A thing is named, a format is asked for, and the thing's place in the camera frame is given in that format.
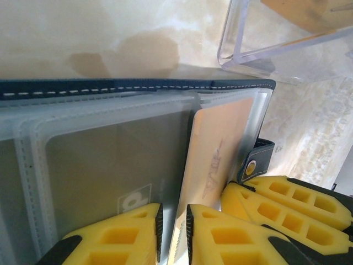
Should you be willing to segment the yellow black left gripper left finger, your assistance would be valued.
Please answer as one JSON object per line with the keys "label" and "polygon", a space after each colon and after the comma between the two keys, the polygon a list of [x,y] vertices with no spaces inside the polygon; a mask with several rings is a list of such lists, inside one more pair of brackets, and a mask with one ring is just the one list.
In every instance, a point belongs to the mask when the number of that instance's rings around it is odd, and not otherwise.
{"label": "yellow black left gripper left finger", "polygon": [[158,264],[163,205],[150,203],[72,231],[38,264]]}

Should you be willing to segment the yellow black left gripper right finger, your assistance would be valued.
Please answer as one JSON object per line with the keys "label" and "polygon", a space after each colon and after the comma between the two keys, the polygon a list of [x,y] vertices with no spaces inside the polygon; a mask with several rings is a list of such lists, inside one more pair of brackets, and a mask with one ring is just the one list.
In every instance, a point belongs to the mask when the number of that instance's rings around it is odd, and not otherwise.
{"label": "yellow black left gripper right finger", "polygon": [[189,264],[311,264],[285,235],[219,210],[186,209]]}

